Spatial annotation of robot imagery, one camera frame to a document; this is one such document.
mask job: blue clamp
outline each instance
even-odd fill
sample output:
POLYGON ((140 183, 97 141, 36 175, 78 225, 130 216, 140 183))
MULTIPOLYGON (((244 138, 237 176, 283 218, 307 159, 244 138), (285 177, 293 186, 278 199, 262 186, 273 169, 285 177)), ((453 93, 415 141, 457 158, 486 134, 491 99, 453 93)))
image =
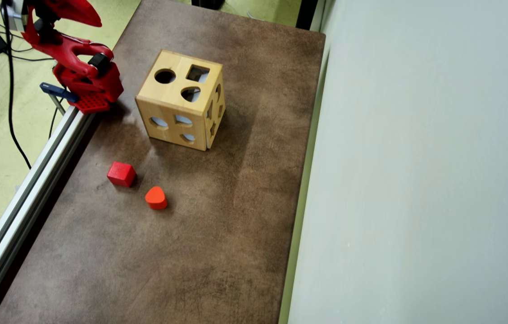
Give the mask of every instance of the blue clamp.
POLYGON ((42 82, 42 84, 40 84, 40 89, 42 89, 42 91, 44 91, 46 94, 64 98, 71 103, 74 103, 79 99, 77 95, 69 92, 68 90, 63 90, 59 86, 54 86, 46 82, 42 82))

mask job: shape hole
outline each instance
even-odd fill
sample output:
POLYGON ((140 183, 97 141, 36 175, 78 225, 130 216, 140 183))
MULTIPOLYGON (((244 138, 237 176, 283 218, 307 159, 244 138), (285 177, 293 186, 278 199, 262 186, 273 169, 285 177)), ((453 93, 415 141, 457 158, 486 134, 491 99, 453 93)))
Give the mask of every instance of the shape hole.
POLYGON ((186 143, 194 143, 194 135, 191 135, 191 134, 182 134, 180 135, 180 137, 182 137, 182 139, 186 142, 186 143))
POLYGON ((169 68, 162 68, 156 72, 154 78, 161 84, 169 84, 176 79, 176 74, 169 68))
POLYGON ((216 133, 216 123, 212 123, 212 127, 210 127, 210 137, 214 136, 216 133))
POLYGON ((218 101, 220 101, 220 93, 222 92, 222 87, 218 84, 216 87, 216 93, 218 94, 218 101))
POLYGON ((168 123, 166 123, 163 119, 161 118, 158 118, 158 117, 152 117, 150 119, 150 121, 152 122, 152 125, 154 125, 155 127, 159 128, 159 129, 167 129, 168 128, 168 123))
POLYGON ((180 115, 174 115, 176 118, 177 124, 184 124, 184 126, 191 126, 192 121, 188 117, 180 116, 180 115))
POLYGON ((190 71, 188 72, 188 76, 186 76, 186 79, 204 83, 206 82, 206 78, 208 77, 209 72, 210 72, 209 68, 193 64, 190 67, 190 71))
POLYGON ((182 98, 192 103, 198 100, 198 97, 200 96, 200 88, 197 86, 184 88, 180 94, 182 95, 182 98))
POLYGON ((210 107, 208 108, 208 111, 206 112, 206 118, 208 118, 208 119, 212 119, 212 105, 213 105, 213 100, 210 101, 210 107))

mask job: floor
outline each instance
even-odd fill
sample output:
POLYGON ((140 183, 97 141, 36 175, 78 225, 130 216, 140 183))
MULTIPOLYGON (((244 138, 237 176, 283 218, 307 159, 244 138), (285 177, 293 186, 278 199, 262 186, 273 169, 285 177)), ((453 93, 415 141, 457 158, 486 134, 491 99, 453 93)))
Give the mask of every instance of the floor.
MULTIPOLYGON (((191 0, 179 0, 190 3, 191 0)), ((102 28, 90 27, 73 21, 59 21, 58 30, 69 35, 91 39, 113 47, 140 0, 90 0, 102 19, 102 28)), ((294 26, 301 0, 227 0, 221 11, 247 17, 294 26)), ((29 45, 14 39, 13 49, 28 49, 29 45)), ((24 58, 44 58, 37 51, 17 53, 24 58)), ((40 83, 58 84, 52 76, 52 61, 27 62, 14 59, 14 127, 20 145, 32 164, 48 140, 50 122, 54 114, 54 104, 49 96, 38 88, 40 83)), ((27 173, 11 137, 7 118, 9 89, 9 69, 7 57, 0 54, 0 217, 12 199, 15 188, 20 185, 27 173)), ((56 127, 60 116, 56 117, 56 127)))

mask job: wooden block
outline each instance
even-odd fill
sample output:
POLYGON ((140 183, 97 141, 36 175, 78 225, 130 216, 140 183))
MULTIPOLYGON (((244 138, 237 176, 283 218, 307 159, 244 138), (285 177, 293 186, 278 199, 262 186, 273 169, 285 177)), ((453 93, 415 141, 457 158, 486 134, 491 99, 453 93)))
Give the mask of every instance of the wooden block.
POLYGON ((162 50, 136 104, 149 137, 209 149, 226 111, 222 65, 162 50))
POLYGON ((164 209, 168 206, 168 200, 161 187, 153 187, 146 194, 146 202, 151 209, 164 209))
POLYGON ((136 171, 134 171, 133 166, 130 164, 114 161, 106 176, 110 182, 117 186, 130 187, 136 176, 136 171))

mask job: metal extrusion frame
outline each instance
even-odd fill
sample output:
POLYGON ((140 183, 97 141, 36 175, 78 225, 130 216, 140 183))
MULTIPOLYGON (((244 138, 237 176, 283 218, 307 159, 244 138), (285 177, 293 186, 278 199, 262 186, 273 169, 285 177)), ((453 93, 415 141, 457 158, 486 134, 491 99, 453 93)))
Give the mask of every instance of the metal extrusion frame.
POLYGON ((0 218, 0 283, 95 113, 69 107, 0 218))

